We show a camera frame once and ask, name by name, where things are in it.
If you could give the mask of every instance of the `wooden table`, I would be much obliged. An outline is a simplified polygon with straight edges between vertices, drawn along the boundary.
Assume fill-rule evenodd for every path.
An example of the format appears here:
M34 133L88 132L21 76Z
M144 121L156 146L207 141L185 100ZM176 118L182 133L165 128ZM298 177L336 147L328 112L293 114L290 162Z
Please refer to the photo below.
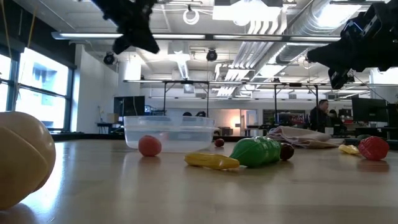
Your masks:
M0 223L364 224L397 223L397 211L396 152L371 162L299 149L262 169L216 171L186 166L181 153L144 158L96 140L57 143L49 181Z

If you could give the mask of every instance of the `green plastic vegetable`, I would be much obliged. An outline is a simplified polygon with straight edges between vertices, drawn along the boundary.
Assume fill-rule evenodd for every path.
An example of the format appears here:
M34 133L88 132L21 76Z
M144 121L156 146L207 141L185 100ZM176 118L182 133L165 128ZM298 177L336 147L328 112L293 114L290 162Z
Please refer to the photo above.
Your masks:
M280 144L265 137L242 139L236 143L229 157L238 160L243 166L263 166L279 161Z

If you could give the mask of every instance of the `yellow object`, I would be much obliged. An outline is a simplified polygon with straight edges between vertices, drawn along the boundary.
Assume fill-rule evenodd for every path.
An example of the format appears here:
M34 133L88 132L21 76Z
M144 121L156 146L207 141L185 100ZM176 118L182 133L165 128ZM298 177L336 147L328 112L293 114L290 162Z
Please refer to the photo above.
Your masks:
M358 148L353 145L350 145L350 146L341 145L341 146L339 146L338 149L340 150L340 152L345 152L345 153L351 154L351 155L360 154Z
M39 190L55 164L55 144L44 126L31 115L0 113L0 210Z
M185 162L191 166L207 167L210 169L232 169L239 167L239 161L223 155L210 153L191 153L185 156Z

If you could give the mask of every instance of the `clear plastic bowl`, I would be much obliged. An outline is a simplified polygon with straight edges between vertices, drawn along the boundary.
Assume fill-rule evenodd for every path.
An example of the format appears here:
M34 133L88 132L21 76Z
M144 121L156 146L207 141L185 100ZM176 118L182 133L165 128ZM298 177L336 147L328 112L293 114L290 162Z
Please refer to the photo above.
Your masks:
M138 141L145 135L162 143L162 150L192 152L211 145L215 121L191 116L125 116L124 134L130 148L137 149Z

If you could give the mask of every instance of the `security camera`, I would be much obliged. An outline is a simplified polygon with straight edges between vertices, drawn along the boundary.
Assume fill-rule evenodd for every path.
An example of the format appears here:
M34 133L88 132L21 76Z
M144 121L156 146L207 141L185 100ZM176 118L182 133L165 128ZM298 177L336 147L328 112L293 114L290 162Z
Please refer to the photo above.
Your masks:
M118 60L116 60L116 58L114 57L113 52L107 52L104 57L105 65L114 65L116 64L116 62L118 62Z
M207 53L206 59L208 62L214 62L217 60L217 53L215 49L210 49Z

